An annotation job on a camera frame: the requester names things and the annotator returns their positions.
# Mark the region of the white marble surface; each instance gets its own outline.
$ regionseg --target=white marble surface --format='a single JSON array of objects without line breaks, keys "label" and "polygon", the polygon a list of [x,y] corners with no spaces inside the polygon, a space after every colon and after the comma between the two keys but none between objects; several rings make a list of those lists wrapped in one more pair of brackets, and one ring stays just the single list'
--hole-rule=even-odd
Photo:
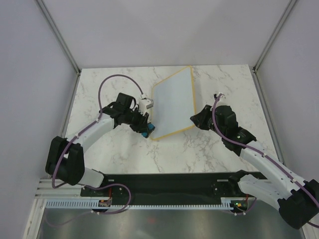
[{"label": "white marble surface", "polygon": [[[75,96],[67,135],[91,122],[98,112],[98,89],[109,75],[125,74],[135,79],[151,96],[153,85],[182,69],[173,67],[136,67],[84,69]],[[247,65],[193,67],[197,112],[213,105],[214,93],[223,92],[239,125],[252,132],[270,153],[276,155],[267,123]],[[138,97],[138,88],[125,78],[104,84],[102,105],[115,101],[123,92]],[[197,128],[159,141],[143,138],[128,125],[120,125],[104,135],[85,153],[86,167],[104,173],[192,173],[224,172],[240,169],[255,171],[248,162],[226,149],[217,134]]]}]

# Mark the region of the white wall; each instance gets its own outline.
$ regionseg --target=white wall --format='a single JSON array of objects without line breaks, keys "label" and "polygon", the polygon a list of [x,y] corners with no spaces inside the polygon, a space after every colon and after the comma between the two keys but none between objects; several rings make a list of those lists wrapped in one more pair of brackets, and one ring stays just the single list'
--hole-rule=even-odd
[{"label": "white wall", "polygon": [[285,161],[319,181],[319,1],[300,0],[258,75]]},{"label": "white wall", "polygon": [[289,0],[44,0],[80,68],[249,64]]},{"label": "white wall", "polygon": [[76,74],[33,0],[0,7],[0,234],[22,237]]}]

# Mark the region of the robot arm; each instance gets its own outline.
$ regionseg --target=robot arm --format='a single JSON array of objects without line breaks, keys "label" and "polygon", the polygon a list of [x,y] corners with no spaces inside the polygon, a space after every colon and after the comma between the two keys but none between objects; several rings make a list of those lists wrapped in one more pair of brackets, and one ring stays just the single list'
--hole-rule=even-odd
[{"label": "robot arm", "polygon": [[104,175],[84,166],[84,153],[100,137],[123,123],[128,124],[134,132],[141,133],[143,137],[147,138],[155,129],[149,123],[147,113],[151,107],[153,107],[153,101],[145,95],[142,95],[139,102],[136,103],[134,97],[119,93],[115,102],[102,109],[100,119],[96,119],[96,123],[92,126],[83,128],[80,136],[75,133],[66,138],[57,136],[52,140],[45,171],[53,175],[63,150],[76,137],[63,156],[58,167],[57,178],[70,185],[83,184],[99,187]]},{"label": "robot arm", "polygon": [[[222,138],[225,147],[250,162],[268,179],[260,180],[248,172],[240,170],[229,179],[237,186],[236,188],[239,187],[243,193],[253,195],[274,207],[282,218],[295,229],[301,228],[319,212],[316,204],[299,186],[301,185],[308,190],[318,202],[319,183],[316,180],[307,182],[280,163],[277,158],[270,156],[253,134],[238,126],[236,114],[225,102],[217,103],[214,115],[222,135],[247,146],[240,146]],[[217,132],[212,119],[212,106],[206,105],[200,113],[190,119],[200,129]],[[266,159],[267,156],[270,156],[274,162]]]}]

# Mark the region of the yellow edge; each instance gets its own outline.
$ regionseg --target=yellow edge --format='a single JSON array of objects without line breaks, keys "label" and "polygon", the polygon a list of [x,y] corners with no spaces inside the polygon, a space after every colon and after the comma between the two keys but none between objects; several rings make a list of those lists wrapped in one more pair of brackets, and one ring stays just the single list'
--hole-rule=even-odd
[{"label": "yellow edge", "polygon": [[[187,67],[190,68],[191,87],[192,87],[192,91],[193,91],[194,115],[195,115],[195,114],[196,114],[196,101],[195,101],[195,86],[194,86],[194,76],[193,76],[193,68],[192,68],[192,66],[186,66],[186,67],[182,68],[181,70],[175,72],[174,74],[170,75],[169,77],[165,78],[164,80],[161,80],[160,82],[156,83],[156,84],[152,87],[152,99],[154,98],[154,88],[155,88],[156,85],[158,85],[159,83],[161,83],[161,82],[167,80],[168,78],[170,78],[170,77],[176,75],[177,73],[181,72],[182,70],[186,69]],[[153,119],[153,108],[151,109],[151,117],[152,117],[152,119]],[[165,138],[165,137],[171,136],[171,135],[173,135],[173,134],[183,132],[183,131],[188,130],[188,129],[193,128],[193,127],[194,127],[194,125],[192,125],[192,126],[190,126],[190,127],[187,127],[187,128],[184,128],[184,129],[181,129],[181,130],[178,130],[178,131],[175,131],[175,132],[173,132],[173,133],[169,133],[169,134],[167,134],[167,135],[163,135],[163,136],[158,137],[158,138],[152,138],[152,136],[151,136],[150,139],[151,139],[151,140],[159,140],[159,139],[161,139],[161,138]]]}]

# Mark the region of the reflective floor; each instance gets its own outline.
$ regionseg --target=reflective floor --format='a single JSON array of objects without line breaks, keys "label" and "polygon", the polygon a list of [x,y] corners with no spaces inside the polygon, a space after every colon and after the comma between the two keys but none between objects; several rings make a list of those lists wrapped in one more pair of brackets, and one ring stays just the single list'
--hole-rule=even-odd
[{"label": "reflective floor", "polygon": [[[60,224],[85,210],[46,209]],[[42,222],[39,239],[303,239],[272,207],[257,202],[246,216],[220,211],[128,210],[116,215],[88,214],[55,229]]]}]

